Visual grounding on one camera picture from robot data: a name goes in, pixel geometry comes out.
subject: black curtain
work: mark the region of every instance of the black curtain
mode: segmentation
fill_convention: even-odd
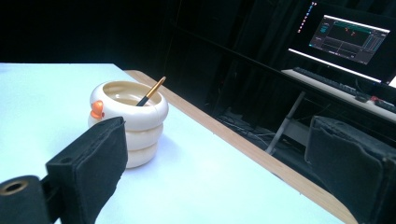
[[[167,88],[202,110],[223,54],[196,36],[229,47],[244,1],[249,0],[181,0],[172,20],[164,21],[172,32],[164,40],[168,48],[157,74],[166,76]]]
[[[307,62],[290,56],[287,47],[293,39],[292,28],[311,1],[264,1],[251,4],[249,16],[239,30],[233,50],[276,70],[289,69]],[[396,1],[323,0],[341,7],[353,8],[395,18]],[[241,60],[225,57],[227,69],[219,70],[215,83],[219,97],[210,111],[213,116],[231,108],[252,126],[276,130],[289,112],[299,91],[280,78]]]
[[[157,72],[178,0],[3,0],[0,62],[114,63]]]

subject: gold pen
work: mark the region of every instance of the gold pen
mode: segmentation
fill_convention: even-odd
[[[149,90],[149,92],[139,101],[139,103],[137,103],[136,106],[143,106],[148,99],[154,94],[154,92],[156,90],[158,90],[158,88],[160,88],[160,86],[165,82],[166,77],[161,78],[160,81],[157,82],[157,84],[155,84],[151,90]]]

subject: cream ceramic vase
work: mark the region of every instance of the cream ceramic vase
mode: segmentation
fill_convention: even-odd
[[[104,119],[123,117],[128,147],[126,168],[150,161],[157,152],[157,142],[163,133],[163,121],[168,103],[155,92],[144,106],[135,106],[151,87],[131,81],[109,81],[97,86],[91,94],[88,125]]]

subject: computer monitor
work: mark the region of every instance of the computer monitor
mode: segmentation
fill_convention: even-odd
[[[311,2],[289,51],[396,88],[396,20]]]

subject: white table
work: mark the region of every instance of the white table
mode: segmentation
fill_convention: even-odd
[[[0,182],[43,178],[88,129],[91,91],[121,79],[113,64],[0,63]],[[96,223],[342,222],[170,105],[156,156],[124,172]]]

